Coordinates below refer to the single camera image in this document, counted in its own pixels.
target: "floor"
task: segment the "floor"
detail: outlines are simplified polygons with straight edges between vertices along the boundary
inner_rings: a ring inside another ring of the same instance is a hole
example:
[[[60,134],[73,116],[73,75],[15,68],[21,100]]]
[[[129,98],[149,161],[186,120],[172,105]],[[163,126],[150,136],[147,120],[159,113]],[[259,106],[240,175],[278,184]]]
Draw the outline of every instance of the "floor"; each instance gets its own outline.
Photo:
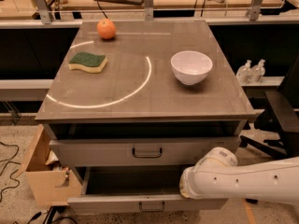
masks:
[[[14,162],[22,162],[22,157],[36,132],[34,114],[22,114],[17,125],[11,125],[10,116],[0,117],[0,141],[7,146],[0,146],[0,161],[11,158],[19,147],[19,152],[11,159]],[[244,135],[254,137],[257,140],[276,137],[272,133],[263,133],[253,129],[243,131]],[[235,153],[240,165],[252,164],[263,161],[271,161],[269,157],[252,148],[239,148]],[[19,169],[19,164],[10,163],[5,168],[5,161],[0,162],[0,189],[13,187],[20,182],[15,189],[5,189],[0,196],[0,224],[29,223],[31,217],[42,211],[41,217],[30,223],[43,223],[47,210],[40,210],[36,202],[25,174],[17,180],[11,180],[9,176]],[[72,217],[80,224],[93,223],[192,223],[192,224],[267,224],[267,223],[299,223],[299,207],[279,203],[247,203],[243,199],[229,199],[222,209],[205,211],[177,211],[162,213],[132,213],[132,214],[102,214],[93,216],[77,215],[72,209],[66,208],[61,214],[54,217]],[[66,218],[55,223],[76,223]]]

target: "bowl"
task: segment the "bowl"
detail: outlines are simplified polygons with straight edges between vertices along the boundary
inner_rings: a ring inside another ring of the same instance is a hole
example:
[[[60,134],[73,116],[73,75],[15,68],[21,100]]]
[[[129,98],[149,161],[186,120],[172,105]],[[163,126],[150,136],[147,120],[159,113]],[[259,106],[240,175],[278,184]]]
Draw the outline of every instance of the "bowl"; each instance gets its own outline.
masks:
[[[184,50],[171,58],[172,71],[184,85],[194,85],[203,81],[213,67],[213,62],[205,54]]]

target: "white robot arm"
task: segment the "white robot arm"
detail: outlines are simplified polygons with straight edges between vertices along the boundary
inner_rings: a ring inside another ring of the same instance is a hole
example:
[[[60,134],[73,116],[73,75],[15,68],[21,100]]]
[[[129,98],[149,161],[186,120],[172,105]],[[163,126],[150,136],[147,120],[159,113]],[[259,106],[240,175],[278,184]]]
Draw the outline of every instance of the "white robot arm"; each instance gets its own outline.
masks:
[[[236,156],[215,147],[184,170],[179,187],[186,198],[247,198],[299,204],[299,157],[237,166]]]

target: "green and yellow sponge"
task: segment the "green and yellow sponge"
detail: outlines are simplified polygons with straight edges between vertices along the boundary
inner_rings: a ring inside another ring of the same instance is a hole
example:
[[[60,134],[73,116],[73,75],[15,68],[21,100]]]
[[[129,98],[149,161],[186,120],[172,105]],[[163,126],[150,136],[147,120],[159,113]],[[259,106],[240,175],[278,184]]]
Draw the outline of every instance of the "green and yellow sponge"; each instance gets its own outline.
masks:
[[[100,73],[107,63],[106,55],[94,55],[89,52],[78,52],[69,61],[70,70],[82,70],[88,73]]]

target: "drawer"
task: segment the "drawer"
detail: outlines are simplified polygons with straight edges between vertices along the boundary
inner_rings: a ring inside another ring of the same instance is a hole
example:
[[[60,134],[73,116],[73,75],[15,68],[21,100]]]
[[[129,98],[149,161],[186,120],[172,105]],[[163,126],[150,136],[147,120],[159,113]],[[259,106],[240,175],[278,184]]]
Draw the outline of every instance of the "drawer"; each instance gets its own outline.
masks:
[[[239,142],[237,136],[51,140],[50,148],[61,164],[68,166],[176,165],[196,164],[213,147],[235,152]]]
[[[193,200],[179,193],[184,166],[93,167],[82,195],[68,199],[81,214],[220,209],[227,199]]]

